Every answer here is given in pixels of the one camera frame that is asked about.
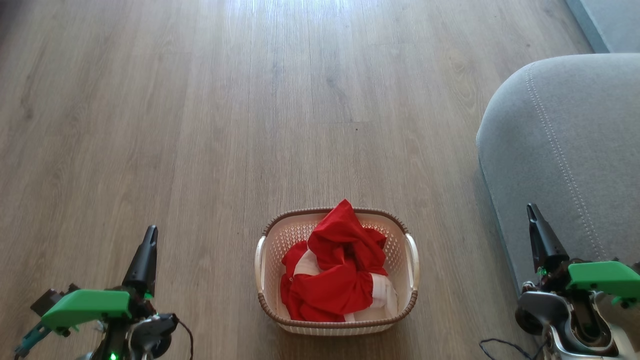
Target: wooden floor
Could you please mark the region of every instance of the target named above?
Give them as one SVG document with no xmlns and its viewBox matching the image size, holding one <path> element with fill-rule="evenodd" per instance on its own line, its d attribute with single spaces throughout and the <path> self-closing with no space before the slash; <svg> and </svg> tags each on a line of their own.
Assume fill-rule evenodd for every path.
<svg viewBox="0 0 640 360">
<path fill-rule="evenodd" d="M 2 358 L 47 288 L 119 284 L 149 224 L 156 307 L 191 326 L 197 359 L 484 359 L 490 337 L 534 349 L 475 137 L 515 70 L 591 51 L 563 0 L 8 1 Z M 407 223 L 418 304 L 382 334 L 291 336 L 256 299 L 259 234 L 343 198 Z M 99 334 L 82 330 L 30 358 L 92 350 Z M 167 358 L 187 356 L 179 331 Z"/>
</svg>

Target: brown basket rim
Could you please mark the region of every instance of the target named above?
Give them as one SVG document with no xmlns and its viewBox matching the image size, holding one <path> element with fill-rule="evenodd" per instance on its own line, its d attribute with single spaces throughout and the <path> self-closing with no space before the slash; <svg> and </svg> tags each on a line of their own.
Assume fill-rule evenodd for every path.
<svg viewBox="0 0 640 360">
<path fill-rule="evenodd" d="M 264 228 L 262 232 L 263 236 L 267 236 L 273 226 L 279 221 L 288 218 L 294 217 L 297 215 L 311 215 L 318 213 L 328 213 L 333 210 L 333 208 L 310 208 L 310 209 L 302 209 L 302 210 L 292 210 L 287 211 L 278 215 L 277 217 L 271 219 L 267 226 Z M 400 221 L 395 215 L 389 213 L 388 211 L 378 210 L 378 209 L 370 209 L 370 208 L 353 208 L 353 211 L 361 214 L 371 214 L 371 215 L 380 215 L 388 218 L 393 221 L 402 229 L 404 234 L 408 234 L 409 230 L 406 228 L 405 224 Z M 271 308 L 267 305 L 267 301 L 264 299 L 263 293 L 258 293 L 258 301 L 260 302 L 260 306 L 262 310 L 271 318 L 273 321 L 284 325 L 284 326 L 293 326 L 293 327 L 306 327 L 306 328 L 314 328 L 314 329 L 356 329 L 359 327 L 373 327 L 373 326 L 382 326 L 382 325 L 390 325 L 396 323 L 409 315 L 413 307 L 415 306 L 415 301 L 418 299 L 418 291 L 413 290 L 411 292 L 411 299 L 409 300 L 409 304 L 404 308 L 402 313 L 394 316 L 393 318 L 381 319 L 381 320 L 368 320 L 363 322 L 304 322 L 299 320 L 291 320 L 285 319 L 282 316 L 276 314 L 271 310 Z"/>
<path fill-rule="evenodd" d="M 333 210 L 333 208 L 309 208 L 309 209 L 302 209 L 302 210 L 287 211 L 285 213 L 282 213 L 282 214 L 278 215 L 275 218 L 272 218 L 271 221 L 269 221 L 267 223 L 267 226 L 264 227 L 264 231 L 262 232 L 262 235 L 263 236 L 267 236 L 269 234 L 269 232 L 271 231 L 271 229 L 273 228 L 273 226 L 275 224 L 277 224 L 279 221 L 281 221 L 281 220 L 283 220 L 285 218 L 295 217 L 295 216 L 298 216 L 298 215 L 311 215 L 311 214 L 329 213 L 331 210 Z M 386 217 L 389 220 L 395 222 L 396 225 L 398 225 L 398 227 L 400 227 L 400 229 L 402 229 L 404 234 L 408 234 L 409 233 L 409 230 L 406 228 L 404 222 L 402 222 L 397 216 L 389 213 L 388 211 L 379 210 L 379 209 L 371 209 L 371 208 L 353 208 L 353 211 L 356 212 L 356 213 L 361 213 L 361 214 L 380 215 L 380 216 Z"/>
</svg>

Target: gray sofa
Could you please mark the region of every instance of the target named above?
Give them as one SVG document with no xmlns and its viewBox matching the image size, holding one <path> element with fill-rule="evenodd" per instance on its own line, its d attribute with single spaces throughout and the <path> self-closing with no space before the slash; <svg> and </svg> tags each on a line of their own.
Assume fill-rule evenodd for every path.
<svg viewBox="0 0 640 360">
<path fill-rule="evenodd" d="M 518 291 L 536 280 L 528 202 L 571 257 L 640 261 L 640 54 L 525 66 L 491 99 L 477 148 Z M 640 350 L 640 311 L 609 307 Z"/>
<path fill-rule="evenodd" d="M 566 0 L 596 53 L 640 53 L 640 1 Z"/>
</svg>

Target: red clothing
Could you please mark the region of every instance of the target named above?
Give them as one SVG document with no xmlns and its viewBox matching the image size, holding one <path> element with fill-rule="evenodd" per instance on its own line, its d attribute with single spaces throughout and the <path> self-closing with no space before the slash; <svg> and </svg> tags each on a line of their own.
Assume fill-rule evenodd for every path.
<svg viewBox="0 0 640 360">
<path fill-rule="evenodd" d="M 286 274 L 280 292 L 293 320 L 343 322 L 344 315 L 372 304 L 370 273 L 387 275 L 382 267 L 387 238 L 364 229 L 351 204 L 343 200 L 316 226 L 308 241 L 297 243 L 284 256 Z M 307 251 L 317 257 L 317 275 L 295 274 Z"/>
</svg>

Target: laundry basket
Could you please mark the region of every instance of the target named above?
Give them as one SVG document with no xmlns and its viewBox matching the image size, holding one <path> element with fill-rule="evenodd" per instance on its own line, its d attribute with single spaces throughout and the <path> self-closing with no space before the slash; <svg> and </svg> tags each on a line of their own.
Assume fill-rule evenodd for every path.
<svg viewBox="0 0 640 360">
<path fill-rule="evenodd" d="M 397 293 L 398 315 L 366 318 L 355 322 L 304 322 L 291 320 L 280 298 L 280 279 L 285 273 L 282 258 L 296 243 L 308 239 L 316 225 L 332 210 L 317 208 L 290 211 L 274 218 L 265 228 L 255 251 L 255 284 L 264 312 L 283 329 L 296 334 L 345 336 L 384 331 L 409 315 L 418 297 L 420 266 L 418 250 L 409 231 L 395 216 L 381 210 L 355 208 L 364 227 L 387 237 L 384 264 Z"/>
</svg>

